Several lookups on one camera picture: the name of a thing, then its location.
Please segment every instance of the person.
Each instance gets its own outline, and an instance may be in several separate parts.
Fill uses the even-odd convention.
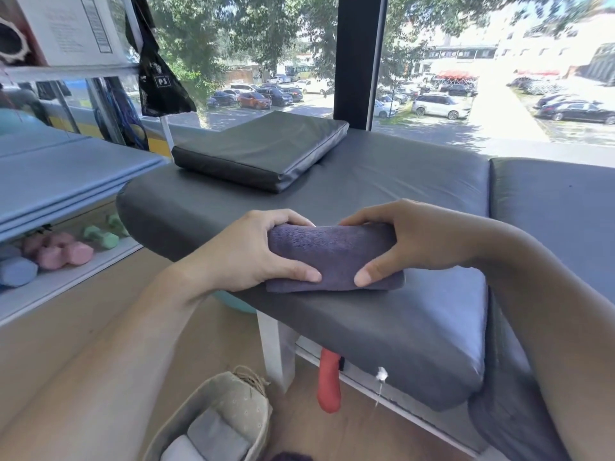
[[[0,460],[133,461],[175,343],[204,294],[271,278],[318,282],[273,255],[267,231],[313,226],[295,212],[252,211],[162,271],[117,326],[73,359],[0,439]],[[525,348],[573,461],[615,448],[615,306],[510,225],[409,200],[365,208],[342,225],[393,224],[396,245],[355,277],[365,286],[404,268],[480,269]]]

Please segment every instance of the person's left hand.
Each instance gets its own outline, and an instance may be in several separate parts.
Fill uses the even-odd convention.
[[[224,289],[241,291],[266,279],[301,279],[318,283],[320,272],[309,265],[273,254],[267,231],[276,225],[314,226],[290,209],[252,210],[173,265],[191,298]]]

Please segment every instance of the white towel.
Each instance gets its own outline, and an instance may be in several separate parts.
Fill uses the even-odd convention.
[[[190,439],[182,435],[162,453],[160,461],[204,461]]]

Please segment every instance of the red car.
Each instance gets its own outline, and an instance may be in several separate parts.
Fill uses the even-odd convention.
[[[239,106],[241,108],[248,107],[263,110],[271,108],[271,100],[258,92],[247,92],[239,96]]]

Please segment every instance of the green dumbbell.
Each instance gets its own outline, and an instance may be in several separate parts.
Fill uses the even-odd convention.
[[[119,219],[119,215],[117,213],[107,216],[107,226],[120,233],[122,236],[130,236],[128,234],[128,230]]]
[[[119,236],[101,230],[97,226],[88,226],[83,230],[83,238],[95,241],[103,249],[112,249],[119,243]]]

